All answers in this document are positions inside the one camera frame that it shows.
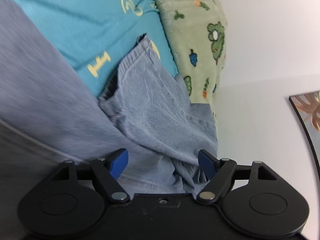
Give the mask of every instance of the yellow pattern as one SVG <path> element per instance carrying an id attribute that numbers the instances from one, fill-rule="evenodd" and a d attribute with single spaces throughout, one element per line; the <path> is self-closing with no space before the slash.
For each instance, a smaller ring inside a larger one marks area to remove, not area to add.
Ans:
<path id="1" fill-rule="evenodd" d="M 91 72 L 91 74 L 94 77 L 98 77 L 98 70 L 105 64 L 106 61 L 111 61 L 110 56 L 108 55 L 108 53 L 106 51 L 103 52 L 103 57 L 100 58 L 99 56 L 96 57 L 96 64 L 95 65 L 88 65 L 87 68 L 89 69 L 89 71 Z"/>
<path id="2" fill-rule="evenodd" d="M 158 48 L 157 46 L 155 45 L 155 43 L 153 41 L 151 41 L 151 46 L 152 46 L 152 49 L 153 51 L 158 55 L 159 59 L 160 59 L 160 53 L 158 51 Z"/>
<path id="3" fill-rule="evenodd" d="M 132 0 L 121 0 L 121 6 L 125 14 L 129 9 L 131 9 L 136 16 L 140 17 L 143 14 L 142 8 L 140 6 L 135 7 Z"/>

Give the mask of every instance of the clothing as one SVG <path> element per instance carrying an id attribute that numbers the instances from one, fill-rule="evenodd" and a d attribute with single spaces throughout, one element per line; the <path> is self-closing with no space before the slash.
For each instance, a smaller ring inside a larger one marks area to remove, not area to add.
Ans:
<path id="1" fill-rule="evenodd" d="M 191 103 L 210 104 L 226 60 L 227 19 L 219 0 L 156 0 Z"/>
<path id="2" fill-rule="evenodd" d="M 198 193 L 207 183 L 197 162 L 217 152 L 205 104 L 190 104 L 145 36 L 118 68 L 116 90 L 99 101 L 21 8 L 0 0 L 0 235 L 18 239 L 19 199 L 54 165 L 126 148 L 118 182 L 134 193 Z"/>
<path id="3" fill-rule="evenodd" d="M 148 33 L 162 65 L 173 61 L 154 0 L 14 0 L 96 97 L 112 71 Z"/>

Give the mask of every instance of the bed sheet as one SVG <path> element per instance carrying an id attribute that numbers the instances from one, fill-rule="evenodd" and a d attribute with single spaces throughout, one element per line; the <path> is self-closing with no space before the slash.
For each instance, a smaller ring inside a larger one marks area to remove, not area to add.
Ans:
<path id="1" fill-rule="evenodd" d="M 95 96 L 144 33 L 166 70 L 177 74 L 154 0 L 14 1 Z"/>

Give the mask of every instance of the green blanket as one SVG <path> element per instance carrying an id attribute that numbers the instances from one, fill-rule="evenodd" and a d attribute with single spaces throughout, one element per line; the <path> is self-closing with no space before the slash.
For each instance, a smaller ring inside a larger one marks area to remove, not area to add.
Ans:
<path id="1" fill-rule="evenodd" d="M 219 0 L 155 0 L 192 103 L 209 103 L 226 60 L 227 20 Z"/>

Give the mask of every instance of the wall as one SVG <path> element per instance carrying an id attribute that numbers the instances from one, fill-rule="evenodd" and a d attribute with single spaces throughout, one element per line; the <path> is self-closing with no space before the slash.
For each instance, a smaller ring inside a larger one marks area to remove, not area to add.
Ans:
<path id="1" fill-rule="evenodd" d="M 318 175 L 287 98 L 320 90 L 320 0 L 221 2 L 228 32 L 216 101 L 218 156 L 267 163 L 308 201 L 302 233 L 317 240 Z"/>

